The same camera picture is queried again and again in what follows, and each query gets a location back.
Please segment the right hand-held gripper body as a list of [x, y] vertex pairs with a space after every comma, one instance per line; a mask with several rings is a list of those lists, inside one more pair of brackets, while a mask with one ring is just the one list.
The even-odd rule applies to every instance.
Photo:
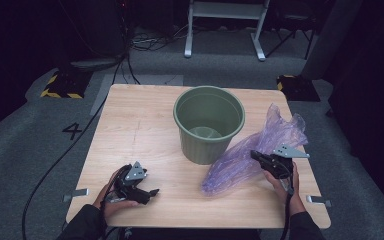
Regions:
[[309, 158], [310, 155], [290, 145], [281, 144], [271, 154], [264, 154], [264, 169], [275, 179], [286, 179], [293, 173], [293, 158]]

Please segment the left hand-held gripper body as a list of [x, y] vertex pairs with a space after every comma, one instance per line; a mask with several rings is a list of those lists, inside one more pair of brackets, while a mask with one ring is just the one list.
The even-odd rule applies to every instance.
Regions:
[[115, 178], [114, 191], [120, 200], [148, 200], [149, 193], [139, 189], [137, 185], [146, 177], [146, 170], [136, 161], [120, 169]]

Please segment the purple plastic bag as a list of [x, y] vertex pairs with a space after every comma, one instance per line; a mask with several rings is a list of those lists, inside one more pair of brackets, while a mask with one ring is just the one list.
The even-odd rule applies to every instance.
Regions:
[[294, 114], [285, 120], [278, 106], [271, 104], [261, 131], [256, 132], [228, 149], [211, 165], [201, 184], [206, 196], [221, 194], [261, 172], [260, 164], [251, 158], [251, 151], [271, 154], [277, 147], [287, 144], [299, 147], [308, 143], [306, 123]]

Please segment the green plastic bin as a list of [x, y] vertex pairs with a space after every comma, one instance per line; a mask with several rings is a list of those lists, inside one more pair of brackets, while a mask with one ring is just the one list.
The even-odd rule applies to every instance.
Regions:
[[183, 92], [173, 107], [184, 156], [199, 165], [213, 164], [244, 126], [245, 110], [231, 92], [198, 86]]

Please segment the person's left hand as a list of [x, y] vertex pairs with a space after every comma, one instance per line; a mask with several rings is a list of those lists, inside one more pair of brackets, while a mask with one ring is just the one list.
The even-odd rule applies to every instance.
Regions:
[[112, 189], [112, 181], [116, 177], [116, 175], [117, 171], [115, 171], [111, 175], [110, 179], [100, 190], [99, 194], [97, 195], [97, 198], [93, 202], [93, 206], [101, 211], [105, 219], [112, 217], [114, 214], [120, 212], [122, 209], [131, 208], [139, 205], [138, 202], [130, 200], [124, 200], [115, 203], [107, 203], [105, 201], [106, 194], [109, 192], [110, 189]]

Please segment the person's right hand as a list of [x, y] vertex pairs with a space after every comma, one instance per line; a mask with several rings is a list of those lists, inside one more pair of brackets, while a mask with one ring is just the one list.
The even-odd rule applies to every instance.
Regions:
[[287, 198], [290, 198], [289, 201], [289, 216], [293, 216], [298, 213], [306, 211], [306, 208], [299, 196], [299, 174], [297, 171], [296, 163], [293, 163], [293, 180], [292, 187], [294, 189], [293, 195], [289, 195], [288, 192], [284, 189], [281, 182], [274, 178], [272, 174], [266, 170], [263, 171], [263, 174], [267, 181], [273, 186], [276, 195], [282, 203], [286, 203]]

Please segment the black yellow striped base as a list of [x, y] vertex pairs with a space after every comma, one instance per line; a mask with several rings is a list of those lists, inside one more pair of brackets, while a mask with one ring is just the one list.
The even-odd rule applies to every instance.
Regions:
[[42, 91], [41, 97], [82, 99], [85, 97], [91, 77], [91, 72], [61, 73], [56, 71]]
[[301, 76], [280, 75], [276, 79], [277, 88], [288, 101], [319, 102], [319, 95], [310, 80]]

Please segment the grey round stand base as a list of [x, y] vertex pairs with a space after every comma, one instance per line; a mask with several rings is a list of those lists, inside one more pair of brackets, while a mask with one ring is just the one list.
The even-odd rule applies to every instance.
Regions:
[[109, 69], [116, 66], [120, 62], [119, 59], [104, 58], [104, 59], [87, 59], [83, 61], [71, 62], [70, 65], [82, 72], [95, 72]]

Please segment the black tripod stand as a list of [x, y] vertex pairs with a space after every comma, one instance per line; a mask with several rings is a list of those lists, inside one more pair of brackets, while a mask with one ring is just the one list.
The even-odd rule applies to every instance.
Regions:
[[[298, 32], [301, 32], [305, 39], [308, 41], [304, 59], [307, 60], [310, 53], [314, 36], [316, 33], [317, 19], [314, 15], [297, 15], [297, 14], [281, 14], [276, 15], [275, 27], [276, 34], [280, 39], [280, 42], [270, 50], [266, 56], [269, 57], [275, 51], [277, 51], [287, 40], [294, 38]], [[289, 33], [282, 38], [280, 36], [280, 30], [288, 30]]]

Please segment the grey pillar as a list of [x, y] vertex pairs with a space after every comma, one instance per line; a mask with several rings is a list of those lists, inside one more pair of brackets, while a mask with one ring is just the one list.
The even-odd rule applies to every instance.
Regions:
[[335, 0], [318, 40], [304, 65], [301, 76], [322, 79], [354, 22], [363, 0]]

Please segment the white metal stand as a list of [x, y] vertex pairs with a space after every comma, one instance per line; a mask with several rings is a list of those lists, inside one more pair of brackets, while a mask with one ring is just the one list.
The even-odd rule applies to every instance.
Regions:
[[266, 55], [263, 52], [259, 38], [270, 2], [271, 0], [263, 0], [263, 2], [260, 4], [247, 4], [202, 2], [197, 0], [190, 0], [188, 8], [188, 30], [185, 42], [184, 57], [190, 58], [192, 56], [193, 20], [195, 18], [223, 18], [258, 21], [256, 31], [252, 32], [250, 36], [257, 59], [259, 61], [265, 61]]

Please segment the metal table bracket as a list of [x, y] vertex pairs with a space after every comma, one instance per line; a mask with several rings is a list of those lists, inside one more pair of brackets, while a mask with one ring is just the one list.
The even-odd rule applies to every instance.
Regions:
[[74, 190], [70, 194], [63, 195], [62, 201], [63, 202], [70, 202], [75, 197], [87, 196], [88, 194], [89, 194], [89, 189], [87, 189], [87, 188], [85, 188], [85, 189], [77, 189], [77, 190]]
[[306, 201], [312, 204], [322, 204], [325, 205], [326, 207], [331, 207], [332, 203], [330, 200], [325, 199], [322, 196], [312, 196], [312, 195], [307, 195], [306, 196]]

